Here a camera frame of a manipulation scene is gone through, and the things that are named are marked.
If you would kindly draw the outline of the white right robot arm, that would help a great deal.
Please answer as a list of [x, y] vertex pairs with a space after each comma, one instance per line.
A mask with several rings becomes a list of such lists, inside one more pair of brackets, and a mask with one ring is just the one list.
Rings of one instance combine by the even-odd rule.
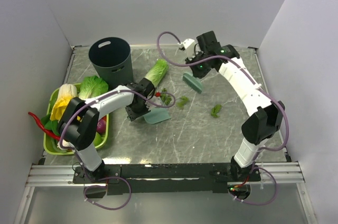
[[230, 168], [232, 177], [242, 181], [249, 175], [260, 149], [280, 129], [281, 111], [285, 107], [262, 93], [261, 85], [249, 73], [237, 50], [231, 44], [222, 46], [213, 31], [201, 34], [196, 40], [186, 39], [180, 45], [187, 55], [185, 63], [195, 78], [202, 79], [215, 69], [232, 86], [247, 110], [249, 117], [241, 126], [243, 140]]

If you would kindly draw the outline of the teal dustpan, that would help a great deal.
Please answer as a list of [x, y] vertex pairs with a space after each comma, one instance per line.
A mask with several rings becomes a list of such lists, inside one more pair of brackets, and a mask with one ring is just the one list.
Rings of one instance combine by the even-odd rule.
[[171, 119], [171, 116], [165, 108], [154, 108], [149, 113], [145, 114], [143, 118], [145, 122], [153, 125], [169, 120]]

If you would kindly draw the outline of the long green napa cabbage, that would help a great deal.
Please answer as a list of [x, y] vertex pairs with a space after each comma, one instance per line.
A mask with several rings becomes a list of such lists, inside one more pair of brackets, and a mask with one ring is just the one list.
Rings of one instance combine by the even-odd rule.
[[154, 66], [145, 75], [145, 78], [149, 80], [154, 85], [154, 87], [157, 87], [167, 73], [168, 69], [169, 65], [167, 61], [164, 59], [158, 59]]

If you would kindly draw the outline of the teal hand brush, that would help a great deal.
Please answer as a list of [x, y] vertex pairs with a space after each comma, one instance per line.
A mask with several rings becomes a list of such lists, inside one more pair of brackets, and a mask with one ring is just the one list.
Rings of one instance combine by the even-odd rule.
[[182, 80], [198, 94], [202, 93], [202, 82], [199, 79], [195, 78], [190, 72], [183, 73]]

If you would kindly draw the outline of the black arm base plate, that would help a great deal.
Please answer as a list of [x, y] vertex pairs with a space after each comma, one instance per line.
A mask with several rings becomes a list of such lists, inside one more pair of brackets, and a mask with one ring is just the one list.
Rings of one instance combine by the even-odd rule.
[[125, 193], [204, 192], [228, 193], [228, 187], [259, 182], [258, 171], [237, 170], [231, 163], [107, 164], [98, 176], [85, 176], [76, 167], [74, 184], [104, 185], [108, 195]]

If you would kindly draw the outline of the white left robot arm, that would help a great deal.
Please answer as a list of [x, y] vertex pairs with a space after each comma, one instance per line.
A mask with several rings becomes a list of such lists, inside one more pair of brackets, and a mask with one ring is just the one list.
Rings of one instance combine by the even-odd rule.
[[100, 182], [105, 174], [105, 163], [93, 143], [99, 120], [122, 107], [126, 109], [129, 120], [142, 117], [150, 112], [146, 102], [154, 94], [153, 83], [143, 78], [139, 83], [119, 85], [86, 101], [79, 97], [70, 100], [58, 122], [59, 145], [75, 153], [91, 182]]

